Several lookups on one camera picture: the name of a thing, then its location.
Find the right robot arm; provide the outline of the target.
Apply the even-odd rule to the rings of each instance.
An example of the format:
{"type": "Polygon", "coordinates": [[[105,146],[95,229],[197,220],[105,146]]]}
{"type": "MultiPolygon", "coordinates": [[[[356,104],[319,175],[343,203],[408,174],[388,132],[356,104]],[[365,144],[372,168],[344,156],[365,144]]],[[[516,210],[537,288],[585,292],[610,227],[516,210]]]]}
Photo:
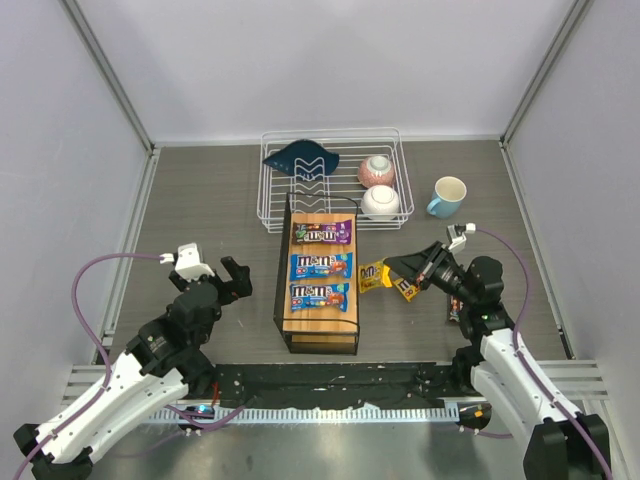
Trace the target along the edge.
{"type": "Polygon", "coordinates": [[[420,290],[436,287],[463,304],[459,327],[469,346],[456,352],[453,380],[483,396],[522,453],[528,479],[610,479],[609,431],[550,380],[502,303],[502,264],[479,256],[468,267],[440,242],[389,257],[386,274],[420,290]]]}

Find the blue candy bag long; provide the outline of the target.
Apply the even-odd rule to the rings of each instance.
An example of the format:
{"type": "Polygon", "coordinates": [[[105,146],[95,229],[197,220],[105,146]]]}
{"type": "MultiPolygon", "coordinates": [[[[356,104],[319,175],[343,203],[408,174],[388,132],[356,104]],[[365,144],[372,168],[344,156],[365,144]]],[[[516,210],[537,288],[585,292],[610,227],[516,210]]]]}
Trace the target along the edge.
{"type": "Polygon", "coordinates": [[[294,254],[290,257],[289,280],[324,279],[341,276],[349,279],[353,269],[353,254],[294,254]]]}

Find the blue candy bag short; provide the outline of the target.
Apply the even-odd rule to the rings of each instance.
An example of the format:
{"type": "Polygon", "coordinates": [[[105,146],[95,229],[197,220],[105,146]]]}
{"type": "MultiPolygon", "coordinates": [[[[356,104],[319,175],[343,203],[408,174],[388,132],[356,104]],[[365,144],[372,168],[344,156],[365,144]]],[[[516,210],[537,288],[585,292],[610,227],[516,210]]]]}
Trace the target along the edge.
{"type": "Polygon", "coordinates": [[[348,309],[348,283],[339,284],[291,284],[291,311],[335,307],[341,312],[348,309]]]}

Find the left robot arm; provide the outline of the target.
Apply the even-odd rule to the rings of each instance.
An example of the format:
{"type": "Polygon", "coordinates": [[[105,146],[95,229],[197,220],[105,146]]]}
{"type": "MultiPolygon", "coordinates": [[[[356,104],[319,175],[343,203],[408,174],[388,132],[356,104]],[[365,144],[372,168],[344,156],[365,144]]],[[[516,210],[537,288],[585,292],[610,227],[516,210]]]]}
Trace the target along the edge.
{"type": "Polygon", "coordinates": [[[14,440],[24,456],[20,471],[37,479],[86,479],[94,465],[154,412],[205,395],[216,369],[202,352],[222,309],[252,295],[250,269],[232,257],[219,277],[195,243],[149,260],[171,266],[177,297],[144,324],[104,374],[71,405],[41,424],[24,424],[14,440]]]}

